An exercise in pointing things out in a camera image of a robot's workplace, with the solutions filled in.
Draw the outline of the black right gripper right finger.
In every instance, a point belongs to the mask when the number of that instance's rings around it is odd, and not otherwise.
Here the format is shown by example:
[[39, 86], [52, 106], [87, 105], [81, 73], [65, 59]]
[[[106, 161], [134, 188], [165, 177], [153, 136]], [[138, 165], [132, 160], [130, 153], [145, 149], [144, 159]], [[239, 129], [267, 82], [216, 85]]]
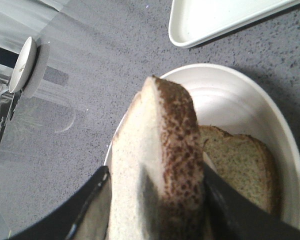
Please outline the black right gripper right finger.
[[216, 240], [300, 240], [300, 230], [251, 203], [206, 163], [203, 182]]

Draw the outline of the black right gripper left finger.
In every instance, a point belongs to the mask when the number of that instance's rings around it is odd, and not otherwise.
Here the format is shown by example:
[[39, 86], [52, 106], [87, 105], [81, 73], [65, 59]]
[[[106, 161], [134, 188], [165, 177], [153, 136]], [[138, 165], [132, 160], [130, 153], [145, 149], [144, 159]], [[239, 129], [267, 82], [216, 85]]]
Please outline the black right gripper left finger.
[[11, 240], [104, 240], [111, 206], [111, 176], [104, 165], [64, 204]]

